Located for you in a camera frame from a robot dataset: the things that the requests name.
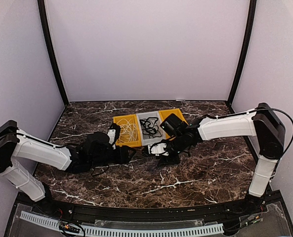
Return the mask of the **yellow bin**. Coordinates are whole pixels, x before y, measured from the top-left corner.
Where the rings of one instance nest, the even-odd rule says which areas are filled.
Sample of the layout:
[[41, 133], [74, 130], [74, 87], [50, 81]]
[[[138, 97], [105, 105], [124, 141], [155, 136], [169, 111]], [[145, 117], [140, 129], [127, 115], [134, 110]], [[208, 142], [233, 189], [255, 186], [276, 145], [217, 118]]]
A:
[[187, 122], [180, 109], [159, 110], [159, 115], [162, 121], [164, 121], [171, 114], [175, 114], [179, 119]]
[[137, 148], [142, 146], [140, 129], [136, 114], [113, 117], [113, 122], [121, 127], [118, 146]]

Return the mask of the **white bin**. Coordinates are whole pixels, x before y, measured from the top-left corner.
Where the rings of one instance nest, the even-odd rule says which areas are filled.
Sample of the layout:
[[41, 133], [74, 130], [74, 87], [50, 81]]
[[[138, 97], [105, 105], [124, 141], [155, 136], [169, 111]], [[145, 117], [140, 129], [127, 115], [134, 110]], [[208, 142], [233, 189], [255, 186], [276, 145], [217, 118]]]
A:
[[166, 134], [161, 128], [161, 117], [158, 111], [137, 113], [142, 146], [151, 145], [162, 141]]

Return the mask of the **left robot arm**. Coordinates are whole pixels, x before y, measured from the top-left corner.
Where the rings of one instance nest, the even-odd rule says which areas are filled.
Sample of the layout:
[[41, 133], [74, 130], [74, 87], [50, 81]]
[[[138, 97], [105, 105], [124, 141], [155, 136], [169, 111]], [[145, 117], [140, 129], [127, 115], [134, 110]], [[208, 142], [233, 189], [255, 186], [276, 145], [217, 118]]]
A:
[[25, 158], [43, 163], [71, 174], [90, 171], [97, 166], [126, 164], [136, 153], [127, 145], [118, 146], [120, 126], [111, 124], [107, 133], [94, 132], [81, 144], [56, 145], [36, 138], [17, 126], [13, 120], [0, 127], [0, 175], [32, 201], [47, 215], [54, 215], [58, 205], [48, 188], [35, 179], [18, 161]]

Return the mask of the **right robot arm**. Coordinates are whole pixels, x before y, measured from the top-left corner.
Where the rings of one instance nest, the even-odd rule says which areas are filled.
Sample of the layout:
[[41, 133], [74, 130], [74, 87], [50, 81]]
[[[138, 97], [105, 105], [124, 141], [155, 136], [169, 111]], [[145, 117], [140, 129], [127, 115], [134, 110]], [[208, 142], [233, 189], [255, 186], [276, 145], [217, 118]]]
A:
[[248, 197], [240, 204], [244, 214], [251, 214], [259, 207], [259, 199], [265, 193], [277, 166], [289, 149], [285, 145], [286, 128], [276, 113], [286, 112], [260, 103], [256, 108], [225, 116], [205, 115], [186, 123], [175, 114], [169, 115], [160, 125], [170, 138], [148, 147], [148, 153], [159, 156], [164, 164], [179, 163], [179, 153], [198, 143], [217, 138], [256, 137], [259, 155]]

